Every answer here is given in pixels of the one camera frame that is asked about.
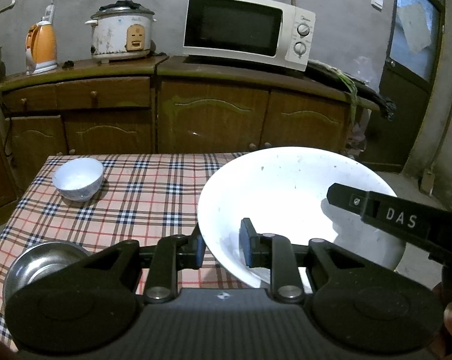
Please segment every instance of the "electric kettle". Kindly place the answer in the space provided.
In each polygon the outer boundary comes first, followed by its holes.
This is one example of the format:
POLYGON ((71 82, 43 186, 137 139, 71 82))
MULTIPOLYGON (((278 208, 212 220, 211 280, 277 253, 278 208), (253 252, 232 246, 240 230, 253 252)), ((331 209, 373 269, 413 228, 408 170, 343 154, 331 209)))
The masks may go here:
POLYGON ((33 24, 26 36, 26 74, 50 71, 56 64, 56 36, 51 22, 33 24))

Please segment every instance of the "large white bowl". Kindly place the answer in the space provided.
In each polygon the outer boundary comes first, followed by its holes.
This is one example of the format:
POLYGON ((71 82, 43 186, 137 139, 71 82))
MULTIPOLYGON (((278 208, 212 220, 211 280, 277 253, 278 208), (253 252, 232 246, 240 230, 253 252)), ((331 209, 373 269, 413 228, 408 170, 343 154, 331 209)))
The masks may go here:
POLYGON ((60 166, 53 175, 59 193, 75 202, 86 202, 100 189, 103 164, 94 158, 77 158, 60 166))
MULTIPOLYGON (((245 264, 239 226, 246 217, 260 234, 301 245, 322 238, 394 269, 405 243, 331 206, 326 193, 333 183, 396 196, 376 173, 342 155, 304 147, 260 150, 227 163, 204 186, 198 203, 204 241, 225 269, 255 288, 269 284, 270 271, 245 264)), ((299 271, 310 291, 305 268, 299 271)))

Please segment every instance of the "stainless steel bowl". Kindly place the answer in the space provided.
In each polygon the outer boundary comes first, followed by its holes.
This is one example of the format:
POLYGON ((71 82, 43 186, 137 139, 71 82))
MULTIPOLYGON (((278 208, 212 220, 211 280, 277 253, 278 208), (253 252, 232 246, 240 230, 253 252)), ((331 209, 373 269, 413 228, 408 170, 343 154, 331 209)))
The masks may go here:
POLYGON ((49 241, 26 249, 11 265, 3 284, 3 302, 20 288, 89 256, 81 246, 49 241))

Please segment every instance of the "plaid tablecloth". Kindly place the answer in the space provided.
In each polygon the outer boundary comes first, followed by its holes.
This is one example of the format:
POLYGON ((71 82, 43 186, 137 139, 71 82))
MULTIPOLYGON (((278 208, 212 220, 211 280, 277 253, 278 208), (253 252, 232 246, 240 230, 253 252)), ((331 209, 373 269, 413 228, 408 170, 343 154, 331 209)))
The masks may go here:
MULTIPOLYGON (((124 239, 137 239, 143 246, 172 234, 189 235, 206 181, 240 155, 92 156, 103 163, 105 182, 86 203, 63 199, 51 184, 58 167, 78 156, 49 157, 0 236, 0 340, 14 348, 4 323, 1 292, 8 267, 27 247, 63 239, 98 252, 124 239)), ((140 292, 146 275, 143 272, 140 292)), ((242 287, 208 250, 203 267, 179 272, 178 281, 180 287, 242 287)))

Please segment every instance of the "wall switch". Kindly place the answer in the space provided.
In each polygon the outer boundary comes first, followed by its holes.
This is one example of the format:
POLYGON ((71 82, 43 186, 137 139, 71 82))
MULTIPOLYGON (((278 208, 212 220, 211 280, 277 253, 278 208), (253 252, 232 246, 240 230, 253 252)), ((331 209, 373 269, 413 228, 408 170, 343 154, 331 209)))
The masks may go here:
POLYGON ((384 0, 371 0, 371 5, 379 11, 382 11, 384 0))

